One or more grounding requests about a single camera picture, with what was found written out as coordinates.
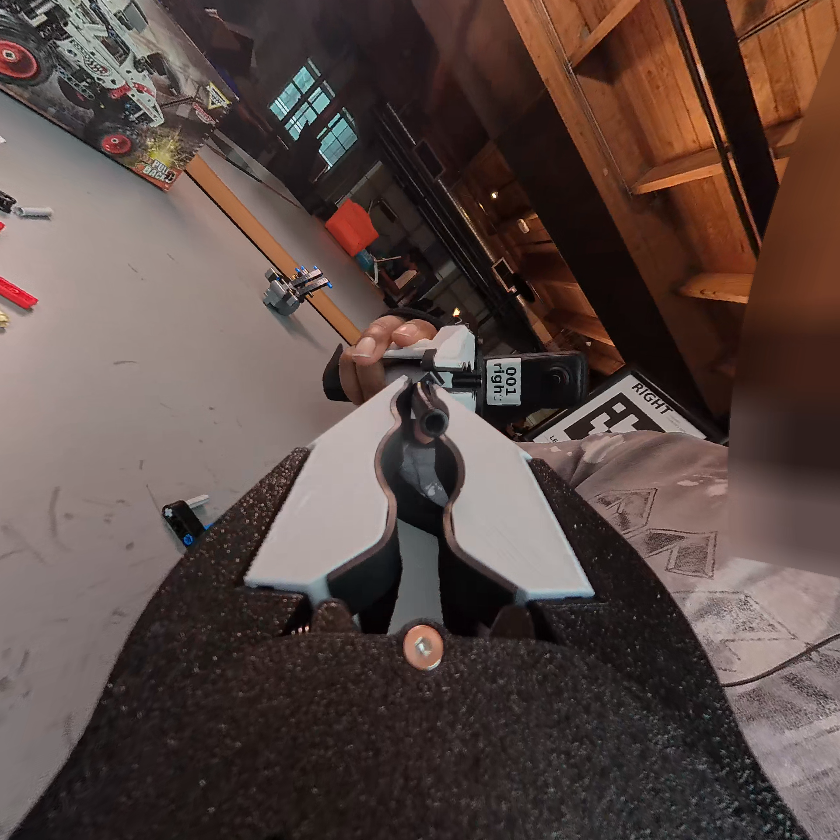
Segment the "paned window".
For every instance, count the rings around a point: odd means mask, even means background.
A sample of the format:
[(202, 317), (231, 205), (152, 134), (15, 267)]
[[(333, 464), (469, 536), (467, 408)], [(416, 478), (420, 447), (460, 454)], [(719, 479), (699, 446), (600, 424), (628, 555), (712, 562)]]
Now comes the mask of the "paned window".
[(269, 104), (293, 141), (314, 123), (334, 99), (334, 90), (314, 59), (308, 58)]
[(319, 135), (319, 153), (327, 170), (336, 166), (359, 139), (355, 120), (346, 108), (339, 110)]

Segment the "black and white marker board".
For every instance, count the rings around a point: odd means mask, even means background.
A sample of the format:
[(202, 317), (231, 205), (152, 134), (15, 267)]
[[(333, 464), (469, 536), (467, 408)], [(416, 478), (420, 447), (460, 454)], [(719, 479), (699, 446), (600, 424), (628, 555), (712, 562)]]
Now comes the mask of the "black and white marker board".
[(686, 434), (717, 445), (728, 433), (690, 410), (640, 370), (624, 366), (579, 405), (559, 410), (522, 435), (529, 443), (562, 443), (598, 434), (648, 431)]

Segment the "grey table with wooden edge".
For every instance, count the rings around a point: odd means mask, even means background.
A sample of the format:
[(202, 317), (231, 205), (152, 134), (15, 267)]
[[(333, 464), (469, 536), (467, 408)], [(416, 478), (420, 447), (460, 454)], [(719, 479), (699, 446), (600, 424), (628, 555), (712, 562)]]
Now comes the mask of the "grey table with wooden edge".
[(320, 269), (331, 286), (309, 299), (346, 343), (384, 311), (371, 281), (327, 232), (284, 191), (273, 176), (262, 182), (207, 146), (185, 173), (257, 247), (272, 268), (291, 276), (297, 268)]

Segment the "toy truck kit box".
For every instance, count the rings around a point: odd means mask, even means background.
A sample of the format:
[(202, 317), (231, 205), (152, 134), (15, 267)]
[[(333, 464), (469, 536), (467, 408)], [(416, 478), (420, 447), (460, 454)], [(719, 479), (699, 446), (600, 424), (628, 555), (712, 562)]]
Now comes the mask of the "toy truck kit box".
[(163, 192), (238, 101), (144, 1), (2, 1), (1, 89)]

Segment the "orange box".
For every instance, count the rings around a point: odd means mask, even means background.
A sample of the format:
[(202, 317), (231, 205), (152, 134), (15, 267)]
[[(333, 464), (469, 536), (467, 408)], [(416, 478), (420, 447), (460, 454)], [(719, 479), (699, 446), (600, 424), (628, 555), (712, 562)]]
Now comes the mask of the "orange box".
[(338, 206), (325, 228), (350, 257), (356, 257), (379, 237), (369, 213), (350, 197)]

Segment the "grey toy assembly blue pins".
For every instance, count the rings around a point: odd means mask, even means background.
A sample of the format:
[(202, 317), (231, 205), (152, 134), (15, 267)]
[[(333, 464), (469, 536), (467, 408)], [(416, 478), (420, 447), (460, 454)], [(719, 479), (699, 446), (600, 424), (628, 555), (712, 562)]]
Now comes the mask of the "grey toy assembly blue pins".
[(331, 289), (332, 282), (316, 266), (305, 269), (297, 266), (291, 275), (275, 268), (265, 273), (268, 288), (263, 297), (264, 304), (279, 315), (289, 317), (300, 305), (313, 297), (317, 291)]

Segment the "grey desk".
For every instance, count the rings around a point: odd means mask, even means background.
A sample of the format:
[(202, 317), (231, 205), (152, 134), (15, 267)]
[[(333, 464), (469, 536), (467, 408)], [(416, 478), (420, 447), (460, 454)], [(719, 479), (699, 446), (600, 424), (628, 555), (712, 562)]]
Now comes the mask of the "grey desk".
[(189, 177), (162, 192), (2, 96), (2, 278), (37, 298), (1, 346), (1, 825), (76, 746), (133, 625), (182, 556), (161, 516), (213, 521), (347, 413), (338, 334), (262, 303), (267, 259)]

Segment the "black angled toy connector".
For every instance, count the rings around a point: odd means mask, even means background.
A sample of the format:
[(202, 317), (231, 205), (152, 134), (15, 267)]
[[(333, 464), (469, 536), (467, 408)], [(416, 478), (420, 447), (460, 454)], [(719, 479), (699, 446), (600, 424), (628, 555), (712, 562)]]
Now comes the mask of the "black angled toy connector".
[(161, 515), (182, 545), (184, 545), (182, 542), (183, 535), (191, 533), (195, 539), (195, 544), (207, 530), (207, 526), (203, 524), (194, 510), (185, 504), (185, 500), (177, 500), (163, 505)]

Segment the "black ribbed toy rod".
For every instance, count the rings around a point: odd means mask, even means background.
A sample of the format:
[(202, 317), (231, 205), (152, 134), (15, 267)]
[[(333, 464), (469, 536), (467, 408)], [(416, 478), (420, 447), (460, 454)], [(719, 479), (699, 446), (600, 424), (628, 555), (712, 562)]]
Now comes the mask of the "black ribbed toy rod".
[(431, 445), (446, 434), (449, 412), (434, 383), (420, 381), (415, 384), (411, 396), (411, 413), (413, 435), (420, 445)]

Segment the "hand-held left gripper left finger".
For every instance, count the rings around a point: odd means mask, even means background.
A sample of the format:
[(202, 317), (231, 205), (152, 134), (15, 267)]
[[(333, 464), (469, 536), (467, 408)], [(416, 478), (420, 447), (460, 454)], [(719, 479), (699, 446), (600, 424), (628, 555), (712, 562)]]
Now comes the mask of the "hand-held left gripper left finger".
[(245, 585), (342, 601), (386, 634), (403, 563), (389, 481), (403, 457), (405, 382), (395, 381), (317, 437), (245, 573)]

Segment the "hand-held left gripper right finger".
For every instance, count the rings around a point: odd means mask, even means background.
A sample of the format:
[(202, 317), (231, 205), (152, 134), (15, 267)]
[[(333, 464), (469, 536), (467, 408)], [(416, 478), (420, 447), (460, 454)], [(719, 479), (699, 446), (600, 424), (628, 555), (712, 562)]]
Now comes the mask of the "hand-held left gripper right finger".
[(532, 470), (532, 458), (448, 394), (436, 441), (446, 494), (438, 539), (444, 624), (471, 635), (507, 606), (592, 604), (595, 591)]

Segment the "person's right hand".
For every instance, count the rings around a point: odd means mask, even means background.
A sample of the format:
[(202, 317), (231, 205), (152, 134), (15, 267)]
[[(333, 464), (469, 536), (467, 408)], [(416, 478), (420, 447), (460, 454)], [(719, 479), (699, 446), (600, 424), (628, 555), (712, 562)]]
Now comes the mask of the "person's right hand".
[(357, 343), (344, 350), (339, 358), (339, 378), (343, 393), (360, 406), (385, 387), (383, 356), (391, 347), (406, 348), (423, 340), (432, 340), (438, 329), (420, 320), (404, 320), (385, 315), (374, 320)]

